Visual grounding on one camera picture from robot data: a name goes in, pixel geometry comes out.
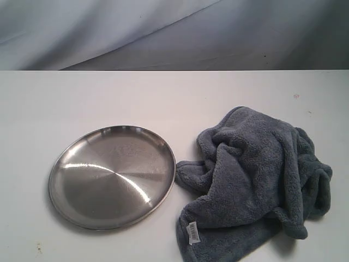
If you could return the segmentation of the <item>grey fleece towel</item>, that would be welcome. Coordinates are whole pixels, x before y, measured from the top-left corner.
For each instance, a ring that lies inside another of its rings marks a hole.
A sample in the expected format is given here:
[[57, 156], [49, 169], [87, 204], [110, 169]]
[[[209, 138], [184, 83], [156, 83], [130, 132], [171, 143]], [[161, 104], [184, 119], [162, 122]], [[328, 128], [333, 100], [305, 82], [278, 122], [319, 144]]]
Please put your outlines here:
[[[240, 106], [197, 145], [202, 160], [176, 167], [176, 183], [197, 194], [176, 223], [184, 261], [238, 261], [281, 231], [303, 240], [305, 220], [330, 209], [332, 169], [300, 128]], [[189, 245], [194, 221], [201, 242]]]

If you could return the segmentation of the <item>white care label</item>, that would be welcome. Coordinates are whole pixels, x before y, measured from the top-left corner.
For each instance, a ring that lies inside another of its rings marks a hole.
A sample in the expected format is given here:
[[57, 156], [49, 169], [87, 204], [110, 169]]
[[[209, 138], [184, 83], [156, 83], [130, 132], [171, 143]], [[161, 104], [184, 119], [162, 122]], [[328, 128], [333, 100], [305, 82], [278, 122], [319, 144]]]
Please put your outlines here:
[[198, 235], [198, 229], [197, 229], [197, 223], [190, 222], [189, 225], [186, 227], [188, 236], [189, 236], [189, 245], [193, 245], [195, 243], [200, 243], [200, 237]]

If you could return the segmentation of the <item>round stainless steel plate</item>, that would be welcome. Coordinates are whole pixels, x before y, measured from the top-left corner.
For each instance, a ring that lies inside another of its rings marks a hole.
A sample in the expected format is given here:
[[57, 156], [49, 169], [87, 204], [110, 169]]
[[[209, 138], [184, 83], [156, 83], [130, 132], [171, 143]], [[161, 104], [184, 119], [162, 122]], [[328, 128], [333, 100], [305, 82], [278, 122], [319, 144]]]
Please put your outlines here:
[[115, 230], [154, 212], [175, 180], [176, 160], [158, 134], [137, 126], [94, 130], [67, 147], [53, 165], [48, 193], [68, 222]]

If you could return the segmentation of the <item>grey fabric backdrop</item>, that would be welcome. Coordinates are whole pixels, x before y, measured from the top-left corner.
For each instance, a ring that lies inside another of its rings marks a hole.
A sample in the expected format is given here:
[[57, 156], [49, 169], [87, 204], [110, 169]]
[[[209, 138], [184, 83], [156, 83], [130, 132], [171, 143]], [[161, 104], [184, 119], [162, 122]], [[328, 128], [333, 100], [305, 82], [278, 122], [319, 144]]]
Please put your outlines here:
[[348, 68], [348, 1], [1, 1], [2, 70]]

